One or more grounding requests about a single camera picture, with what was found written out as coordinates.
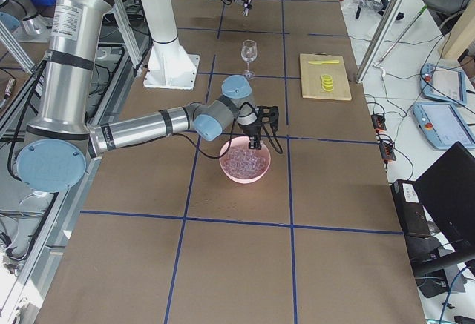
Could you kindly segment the clear wine glass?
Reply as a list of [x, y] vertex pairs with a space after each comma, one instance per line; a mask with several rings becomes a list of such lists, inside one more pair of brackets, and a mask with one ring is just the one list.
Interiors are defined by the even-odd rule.
[[243, 75], [247, 79], [253, 79], [255, 74], [250, 69], [250, 64], [256, 60], [258, 56], [257, 42], [247, 39], [243, 42], [241, 48], [241, 58], [246, 63], [246, 69], [243, 72]]

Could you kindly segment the near teach pendant tablet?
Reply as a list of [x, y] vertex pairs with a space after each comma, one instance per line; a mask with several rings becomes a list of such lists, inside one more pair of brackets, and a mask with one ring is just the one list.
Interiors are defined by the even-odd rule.
[[450, 102], [416, 102], [413, 115], [429, 143], [438, 150], [448, 150], [460, 142], [474, 149], [474, 134]]

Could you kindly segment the pink ice bowl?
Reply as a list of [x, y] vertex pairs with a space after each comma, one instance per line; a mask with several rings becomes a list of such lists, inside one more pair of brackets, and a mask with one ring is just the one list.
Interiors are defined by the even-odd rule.
[[219, 163], [228, 178], [240, 184], [249, 184], [257, 182], [269, 170], [271, 155], [263, 142], [261, 149], [251, 149], [249, 138], [239, 136], [222, 146]]

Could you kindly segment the white pedestal column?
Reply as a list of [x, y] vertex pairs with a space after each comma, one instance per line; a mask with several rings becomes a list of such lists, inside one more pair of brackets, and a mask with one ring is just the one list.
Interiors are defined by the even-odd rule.
[[144, 86], [192, 90], [200, 57], [180, 44], [171, 0], [141, 0], [152, 48]]

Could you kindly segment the aluminium frame post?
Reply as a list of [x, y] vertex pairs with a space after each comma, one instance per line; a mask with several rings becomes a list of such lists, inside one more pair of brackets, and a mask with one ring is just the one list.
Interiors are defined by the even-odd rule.
[[388, 34], [391, 26], [393, 25], [396, 15], [399, 11], [400, 6], [404, 0], [390, 0], [390, 3], [386, 9], [386, 12], [381, 18], [378, 27], [376, 28], [375, 34], [370, 42], [370, 45], [364, 54], [361, 65], [356, 74], [356, 81], [362, 83], [364, 77], [367, 74], [367, 71], [370, 69], [378, 51], [384, 42], [386, 35]]

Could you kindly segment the lemon slice stack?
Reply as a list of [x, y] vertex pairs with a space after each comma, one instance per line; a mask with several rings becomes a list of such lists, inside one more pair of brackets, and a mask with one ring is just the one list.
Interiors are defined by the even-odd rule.
[[326, 92], [332, 92], [334, 90], [333, 77], [330, 74], [321, 74], [321, 87]]

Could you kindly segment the yellow plastic knife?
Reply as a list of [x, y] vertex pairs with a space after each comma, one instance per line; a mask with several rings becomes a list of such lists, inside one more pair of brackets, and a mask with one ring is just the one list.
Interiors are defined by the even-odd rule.
[[307, 61], [309, 65], [337, 65], [340, 64], [338, 59], [326, 59], [326, 60], [311, 60]]

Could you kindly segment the steel jigger measure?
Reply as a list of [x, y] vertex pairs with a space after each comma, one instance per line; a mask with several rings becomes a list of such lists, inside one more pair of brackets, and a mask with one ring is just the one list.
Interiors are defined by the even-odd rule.
[[242, 14], [247, 17], [249, 15], [249, 11], [252, 9], [252, 0], [243, 0], [243, 12]]

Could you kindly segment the teach pendant tablet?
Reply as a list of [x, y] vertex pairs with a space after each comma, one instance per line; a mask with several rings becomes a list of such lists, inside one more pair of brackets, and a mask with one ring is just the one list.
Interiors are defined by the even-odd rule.
[[466, 75], [461, 68], [427, 63], [422, 66], [421, 77], [420, 87], [428, 99], [467, 104]]
[[429, 143], [438, 150], [448, 150], [460, 142], [474, 149], [474, 134], [450, 102], [416, 102], [413, 115]]

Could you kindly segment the far teach pendant tablet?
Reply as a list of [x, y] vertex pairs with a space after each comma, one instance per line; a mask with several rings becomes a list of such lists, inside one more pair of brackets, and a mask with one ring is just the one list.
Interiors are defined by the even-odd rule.
[[422, 66], [421, 77], [420, 87], [428, 99], [467, 104], [466, 75], [461, 68], [427, 63]]

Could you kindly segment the wooden cutting board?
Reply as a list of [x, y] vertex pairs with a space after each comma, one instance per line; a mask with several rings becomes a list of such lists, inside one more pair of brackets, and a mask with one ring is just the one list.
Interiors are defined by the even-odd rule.
[[301, 94], [307, 99], [350, 101], [350, 86], [342, 56], [301, 53]]

